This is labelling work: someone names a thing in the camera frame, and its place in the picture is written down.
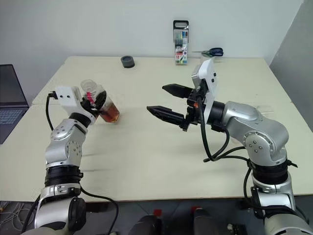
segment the scissors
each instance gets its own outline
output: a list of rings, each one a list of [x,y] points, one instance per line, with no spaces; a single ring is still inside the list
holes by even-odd
[[[214,48],[211,48],[210,50],[193,51],[193,52],[199,52],[205,57],[214,57],[214,56],[222,57],[224,55],[223,48],[221,47],[214,47]]]

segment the black cable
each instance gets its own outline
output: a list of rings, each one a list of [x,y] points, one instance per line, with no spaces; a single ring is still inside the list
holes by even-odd
[[[49,100],[50,100],[51,97],[52,97],[51,94],[48,94],[47,100],[45,102],[45,115],[47,117],[47,120],[48,120],[49,126],[51,128],[51,131],[53,131],[53,126],[52,126],[52,123],[51,123],[51,120],[50,120],[50,116],[49,116]]]
[[[38,205],[39,199],[40,199],[40,195],[36,198],[35,202],[31,205],[31,208],[29,209],[29,212],[28,212],[28,214],[27,214],[27,217],[26,217],[26,219],[25,219],[25,221],[24,221],[21,234],[26,231],[26,228],[27,228],[27,226],[28,226],[28,222],[29,222],[29,219],[30,219],[30,217],[31,217],[31,214],[33,213],[35,207]]]
[[[297,215],[294,210],[292,210],[286,206],[274,205],[274,206],[261,207],[261,206],[257,206],[254,203],[252,203],[250,201],[250,199],[248,198],[248,195],[246,193],[246,184],[247,184],[250,173],[251,173],[251,168],[249,167],[249,169],[246,173],[245,179],[244,179],[244,197],[245,197],[245,201],[249,204],[249,206],[251,206],[252,208],[257,209],[257,210],[284,210],[284,211],[287,211],[291,214]]]
[[[118,217],[118,204],[117,204],[113,199],[111,199],[111,198],[109,198],[109,197],[98,196],[98,195],[94,195],[94,194],[92,194],[92,193],[86,192],[86,191],[83,189],[82,186],[80,186],[80,189],[81,189],[81,191],[82,191],[84,194],[86,194],[86,195],[88,195],[88,196],[90,196],[90,197],[96,197],[96,198],[102,198],[102,199],[108,200],[108,201],[112,202],[113,205],[115,206],[115,217],[114,217],[114,220],[113,220],[113,222],[112,222],[112,224],[111,224],[111,227],[110,227],[110,229],[109,229],[109,231],[108,231],[108,233],[107,233],[107,234],[109,235],[109,234],[112,232],[113,226],[114,226],[114,224],[115,224],[115,222],[116,222],[116,219],[117,219],[117,217]]]
[[[228,155],[228,154],[230,154],[230,153],[232,153],[232,152],[235,152],[235,151],[237,151],[237,150],[241,150],[241,149],[246,149],[245,147],[243,147],[243,146],[240,146],[240,147],[236,147],[236,148],[232,148],[232,149],[230,149],[230,150],[228,150],[228,151],[226,151],[226,152],[224,152],[221,156],[226,156],[226,155]]]
[[[220,159],[220,157],[218,156],[220,153],[222,153],[228,143],[229,143],[229,132],[227,129],[224,128],[224,131],[226,133],[226,141],[225,143],[223,144],[223,146],[213,155],[211,155],[211,152],[210,152],[210,149],[209,149],[209,146],[208,146],[208,143],[207,143],[207,138],[206,138],[206,131],[205,131],[205,121],[204,121],[204,115],[203,115],[203,106],[202,106],[202,99],[201,97],[198,97],[197,98],[197,102],[198,102],[198,106],[199,106],[199,113],[200,113],[200,127],[201,127],[201,135],[202,135],[202,141],[203,141],[203,145],[204,145],[204,149],[205,149],[205,152],[208,156],[208,159],[210,161],[217,161]]]
[[[301,210],[297,205],[295,206],[296,210],[298,210],[300,212],[300,214],[302,214],[305,222],[307,222],[307,224],[310,224],[310,219],[307,217],[307,215],[303,212],[303,210]]]
[[[246,162],[248,162],[247,158],[241,157],[241,156],[232,156],[232,155],[227,155],[227,156],[223,156],[222,159],[227,159],[227,158],[231,158],[231,159],[240,159],[240,160],[244,160]]]

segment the marker package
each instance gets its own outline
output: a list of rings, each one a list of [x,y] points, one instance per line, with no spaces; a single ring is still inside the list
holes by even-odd
[[[187,48],[189,42],[189,22],[173,21],[176,65],[187,64]]]

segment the laptop screen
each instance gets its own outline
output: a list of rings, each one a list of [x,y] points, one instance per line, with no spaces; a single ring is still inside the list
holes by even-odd
[[[13,65],[0,65],[0,107],[28,106]]]

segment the cable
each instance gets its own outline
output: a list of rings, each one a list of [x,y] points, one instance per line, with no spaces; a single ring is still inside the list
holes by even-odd
[[[4,205],[9,205],[10,202],[5,202],[5,203],[2,203],[0,204],[0,206],[2,206],[2,208],[5,208]],[[15,205],[15,208],[13,209],[12,212],[1,212],[0,214],[8,214],[8,216],[3,220],[3,221],[0,221],[0,226],[7,223],[7,222],[10,222],[11,221],[11,224],[12,224],[12,227],[17,230],[17,231],[21,231],[21,229],[18,229],[15,224],[14,224],[14,219],[17,218],[18,219],[18,222],[20,223],[20,226],[23,226],[23,224],[25,223],[24,221],[21,221],[20,219],[20,212],[22,211],[29,211],[30,209],[27,209],[27,208],[23,208],[24,207],[24,203],[17,203]],[[31,220],[28,222],[28,225],[30,225],[33,220],[34,220],[35,216],[34,214],[31,214]]]
[[[37,206],[38,202],[39,202],[39,199],[40,199],[40,195],[36,198],[35,202],[31,205],[31,208],[29,209],[29,212],[27,214],[27,217],[24,221],[24,224],[23,224],[23,228],[22,228],[22,232],[21,233],[24,233],[26,231],[26,228],[28,226],[28,221],[30,219],[30,216],[33,214],[33,211],[35,209],[35,207]]]
[[[50,100],[51,97],[52,97],[52,95],[51,95],[51,93],[49,93],[47,95],[47,100],[45,102],[45,115],[47,117],[47,121],[49,123],[50,129],[51,129],[51,131],[53,131],[53,126],[52,126],[52,123],[51,123],[51,120],[50,120],[50,116],[49,116],[49,100]]]
[[[118,204],[117,204],[113,199],[111,199],[111,198],[109,198],[109,197],[98,196],[98,195],[94,195],[94,194],[91,194],[91,193],[89,193],[89,192],[86,192],[86,191],[83,189],[82,186],[80,186],[80,189],[81,189],[81,191],[82,191],[84,194],[86,194],[86,195],[88,195],[88,196],[90,196],[90,197],[96,197],[96,198],[102,198],[102,199],[108,200],[108,201],[112,202],[113,205],[115,206],[115,217],[114,217],[114,220],[113,220],[113,222],[112,222],[112,224],[111,224],[111,226],[110,226],[110,229],[109,229],[109,231],[108,231],[108,233],[107,233],[107,234],[109,235],[109,234],[112,232],[113,226],[114,226],[114,224],[115,224],[115,222],[116,222],[116,219],[117,219],[117,217],[118,217]]]
[[[10,202],[8,201],[1,201],[0,202],[0,212],[3,211]]]
[[[250,173],[251,173],[251,168],[249,167],[249,169],[248,169],[248,171],[246,173],[245,179],[244,179],[244,197],[245,197],[245,201],[252,208],[257,209],[257,210],[284,210],[284,211],[287,211],[287,212],[289,212],[291,214],[297,215],[294,210],[290,209],[287,206],[274,205],[274,206],[260,207],[260,206],[255,205],[254,203],[252,203],[251,200],[248,198],[248,195],[247,195],[247,192],[246,192],[246,184],[247,184],[247,181],[248,181]]]
[[[208,146],[208,142],[207,142],[207,138],[206,138],[206,131],[205,131],[205,121],[204,121],[204,115],[203,115],[203,106],[202,106],[202,100],[201,100],[201,97],[198,97],[197,98],[197,102],[198,102],[198,106],[199,106],[199,109],[200,109],[200,122],[201,122],[201,135],[202,135],[202,142],[203,142],[203,145],[204,145],[204,149],[205,149],[205,152],[208,156],[207,159],[204,159],[203,162],[209,162],[209,161],[217,161],[219,159],[222,159],[222,158],[233,158],[233,159],[241,159],[241,160],[244,160],[244,161],[248,161],[247,158],[244,158],[244,157],[240,157],[240,156],[227,156],[229,153],[232,153],[234,151],[237,151],[237,150],[240,150],[240,149],[245,149],[245,147],[241,146],[241,147],[236,147],[236,148],[233,148],[233,149],[230,149],[228,150],[227,152],[221,154],[225,149],[226,147],[228,146],[229,144],[229,139],[230,139],[230,134],[229,134],[229,131],[226,129],[226,128],[223,128],[221,126],[221,128],[224,130],[224,132],[226,133],[226,140],[225,140],[225,143],[223,144],[223,146],[213,155],[211,155],[211,152],[210,152],[210,149],[209,149],[209,146]]]
[[[301,210],[297,205],[295,206],[296,210],[298,210],[300,212],[300,214],[302,214],[304,220],[307,222],[307,224],[310,224],[310,219],[307,217],[307,215],[303,212],[303,210]]]
[[[249,159],[247,158],[244,158],[244,157],[241,157],[241,156],[231,156],[231,155],[227,155],[227,156],[223,156],[222,159],[227,159],[227,158],[230,158],[230,159],[240,159],[240,160],[244,160],[246,162],[249,161]]]
[[[201,97],[197,98],[197,102],[198,102],[198,106],[200,109],[200,127],[201,127],[201,135],[202,135],[202,141],[203,141],[204,149],[205,149],[205,152],[208,156],[208,159],[210,161],[215,162],[215,161],[220,159],[218,155],[226,149],[226,147],[229,143],[229,132],[224,128],[224,131],[226,133],[226,141],[225,141],[224,145],[215,154],[211,155],[211,152],[210,152],[210,149],[209,149],[209,146],[207,143],[207,138],[206,138],[205,121],[204,121],[203,106],[202,106]]]

